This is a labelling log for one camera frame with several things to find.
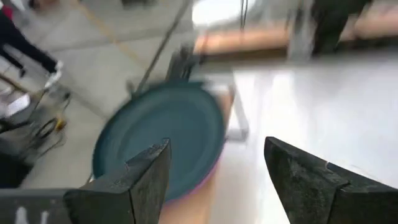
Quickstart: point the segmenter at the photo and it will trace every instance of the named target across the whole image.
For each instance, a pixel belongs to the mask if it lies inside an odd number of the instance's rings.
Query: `blue plate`
[[[127,102],[108,121],[93,154],[99,176],[170,138],[172,163],[166,202],[193,190],[216,164],[224,124],[216,100],[197,83],[165,83]]]

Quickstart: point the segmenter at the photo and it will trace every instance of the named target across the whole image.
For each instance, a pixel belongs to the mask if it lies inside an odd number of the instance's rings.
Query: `person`
[[[0,9],[2,9],[3,3],[0,0]],[[10,45],[11,47],[19,50],[24,55],[35,60],[41,66],[48,71],[48,77],[45,84],[45,88],[50,88],[54,83],[56,83],[62,73],[61,69],[63,63],[57,61],[32,45],[22,34],[22,32],[14,25],[14,23],[0,10],[0,48],[4,48],[4,45]]]

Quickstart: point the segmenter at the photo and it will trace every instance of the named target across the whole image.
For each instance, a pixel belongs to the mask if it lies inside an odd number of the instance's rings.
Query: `white sneaker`
[[[50,88],[51,86],[54,85],[54,83],[58,82],[58,80],[62,76],[62,72],[61,72],[62,67],[63,67],[63,63],[61,61],[58,61],[57,65],[55,66],[55,72],[50,74],[49,79],[45,83],[45,86],[44,86],[45,89]]]

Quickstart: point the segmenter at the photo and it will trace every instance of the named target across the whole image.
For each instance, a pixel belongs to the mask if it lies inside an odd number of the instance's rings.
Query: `floor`
[[[66,110],[69,122],[66,144],[37,162],[24,181],[24,188],[79,187],[85,183],[91,172],[91,154],[97,137],[107,119],[127,99],[126,80],[140,82],[163,33],[183,2],[158,0],[150,7],[123,9],[119,0],[84,0],[93,17],[73,7],[70,1],[60,0],[58,7],[46,13],[28,13],[25,16],[29,22],[19,23],[32,42],[64,61],[61,84],[73,92],[72,103]],[[223,2],[230,0],[212,1],[226,7]],[[268,4],[271,7],[248,16],[249,26],[279,19],[291,6],[287,1],[276,0]],[[196,26],[193,15],[196,15],[194,10],[184,15],[150,81],[163,79],[172,52],[207,28],[206,22]],[[122,40],[123,47],[127,46],[137,56],[127,56],[112,44],[104,36],[107,30],[98,20],[110,27]],[[42,69],[28,58],[21,60],[29,69],[22,84],[39,89],[44,85]],[[396,114],[396,106],[390,105],[398,103],[388,97],[396,95],[394,85],[390,84],[398,82],[393,76],[396,57],[387,56],[375,63],[365,66],[372,72],[364,79],[353,72],[363,66],[359,62],[354,63],[356,67],[329,65],[326,73],[320,66],[312,69],[268,65],[253,70],[227,65],[222,72],[208,74],[213,75],[212,78],[234,75],[250,124],[250,135],[244,144],[226,144],[210,223],[289,223],[267,173],[264,136],[281,138],[347,169],[398,187],[394,172],[386,172],[383,165],[383,161],[387,162],[388,169],[398,171],[393,160],[396,156],[391,156],[396,155],[393,149],[396,144],[391,144],[396,143],[391,134],[398,131],[398,126],[393,125],[396,119],[383,119],[381,110],[369,106],[369,102],[377,102],[379,108],[384,108],[383,112]],[[375,68],[389,72],[379,75]],[[0,72],[17,78],[17,71],[5,62],[0,62]],[[331,79],[331,73],[339,75]],[[233,114],[230,128],[237,126]],[[355,134],[350,129],[353,126],[364,131]],[[384,127],[390,132],[378,131]],[[386,142],[381,147],[383,150],[375,150],[378,138]]]

